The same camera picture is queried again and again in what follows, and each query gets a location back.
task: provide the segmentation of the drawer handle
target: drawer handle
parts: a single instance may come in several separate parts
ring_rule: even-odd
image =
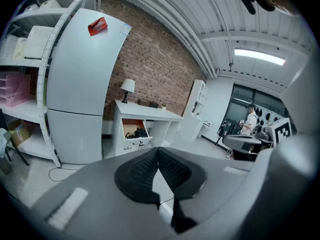
[[[135,144],[135,143],[132,143],[133,145],[139,145],[139,147],[140,146],[144,146],[144,144],[142,145],[142,141],[140,140],[140,143],[138,143],[138,144]]]

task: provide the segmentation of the person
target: person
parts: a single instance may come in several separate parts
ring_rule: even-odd
[[[255,112],[256,106],[251,103],[246,108],[248,109],[249,114],[244,123],[243,122],[239,123],[239,125],[242,127],[240,134],[250,135],[257,125],[257,115]]]

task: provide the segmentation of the open drawer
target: open drawer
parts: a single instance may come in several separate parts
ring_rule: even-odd
[[[123,146],[124,147],[139,147],[147,144],[152,137],[149,136],[149,133],[146,129],[145,123],[143,120],[139,119],[122,119],[121,121],[122,136],[123,136]],[[130,135],[135,135],[137,128],[144,129],[146,131],[147,137],[139,138],[126,138]]]

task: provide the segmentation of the white refrigerator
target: white refrigerator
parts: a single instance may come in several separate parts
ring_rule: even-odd
[[[107,29],[90,36],[88,25],[100,17]],[[63,31],[52,55],[46,91],[50,135],[62,163],[102,159],[107,89],[130,29],[112,16],[81,8]]]

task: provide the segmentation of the red packet on refrigerator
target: red packet on refrigerator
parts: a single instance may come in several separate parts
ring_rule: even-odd
[[[101,18],[98,18],[96,21],[92,22],[88,26],[88,31],[90,33],[90,36],[94,36],[95,34],[100,32],[101,30],[105,29],[106,27],[108,27],[108,24],[107,24],[105,18],[101,17]]]

